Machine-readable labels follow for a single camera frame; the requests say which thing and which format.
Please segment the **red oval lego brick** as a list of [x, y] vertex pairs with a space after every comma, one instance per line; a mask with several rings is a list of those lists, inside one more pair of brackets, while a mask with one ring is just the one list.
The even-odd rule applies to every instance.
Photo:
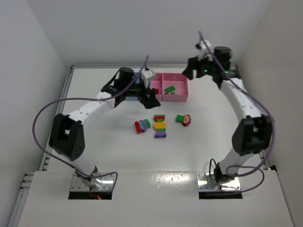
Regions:
[[152, 90], [155, 92], [156, 95], [159, 94], [159, 89], [158, 88], [153, 88]]

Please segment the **green studded lego plate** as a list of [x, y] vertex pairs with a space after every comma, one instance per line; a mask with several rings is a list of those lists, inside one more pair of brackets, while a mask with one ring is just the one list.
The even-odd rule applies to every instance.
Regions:
[[164, 89], [164, 93], [168, 94], [168, 93], [174, 92], [175, 90], [176, 90], [176, 88], [174, 86], [170, 86], [170, 87], [167, 87]]

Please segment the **green lego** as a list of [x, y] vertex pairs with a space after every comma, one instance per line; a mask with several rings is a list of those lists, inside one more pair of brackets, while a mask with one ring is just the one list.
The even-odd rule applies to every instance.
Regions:
[[178, 114], [178, 115], [176, 116], [175, 122], [182, 123], [183, 120], [184, 120], [184, 116]]

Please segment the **red flower lego brick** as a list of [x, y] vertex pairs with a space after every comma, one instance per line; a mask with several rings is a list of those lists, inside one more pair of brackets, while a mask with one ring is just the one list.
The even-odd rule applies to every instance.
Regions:
[[182, 125], [187, 127], [191, 124], [191, 116], [189, 114], [185, 114], [183, 117]]

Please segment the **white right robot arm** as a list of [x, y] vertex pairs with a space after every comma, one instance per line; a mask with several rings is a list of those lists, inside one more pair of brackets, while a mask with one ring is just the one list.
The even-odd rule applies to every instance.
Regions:
[[272, 123], [270, 117], [264, 115], [247, 95], [239, 71], [231, 68], [230, 48], [217, 46], [209, 52], [203, 43], [197, 43], [196, 48], [200, 51], [199, 55], [188, 59], [182, 74], [189, 80], [211, 76], [228, 99], [239, 122], [232, 136], [230, 152], [215, 165], [213, 173], [216, 182], [228, 182], [251, 157], [269, 147]]

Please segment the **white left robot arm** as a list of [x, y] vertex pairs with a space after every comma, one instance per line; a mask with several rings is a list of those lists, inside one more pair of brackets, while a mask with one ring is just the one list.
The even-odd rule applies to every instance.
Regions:
[[155, 90], [149, 87], [155, 79], [156, 74], [151, 69], [144, 68], [135, 73], [131, 68], [121, 67], [92, 100], [66, 115], [59, 113], [55, 116], [49, 146], [66, 157], [82, 177], [96, 176], [97, 168], [83, 154], [85, 128], [127, 97], [136, 97], [146, 109], [160, 106]]

